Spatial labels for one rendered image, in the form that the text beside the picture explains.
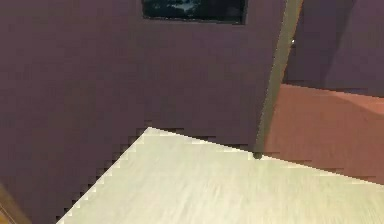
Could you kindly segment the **dark framed wall picture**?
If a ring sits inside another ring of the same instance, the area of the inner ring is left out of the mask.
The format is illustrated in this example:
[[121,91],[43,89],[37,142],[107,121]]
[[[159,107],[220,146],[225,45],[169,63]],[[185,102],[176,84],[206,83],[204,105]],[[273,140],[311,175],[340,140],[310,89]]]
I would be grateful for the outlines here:
[[141,0],[145,18],[242,24],[247,0]]

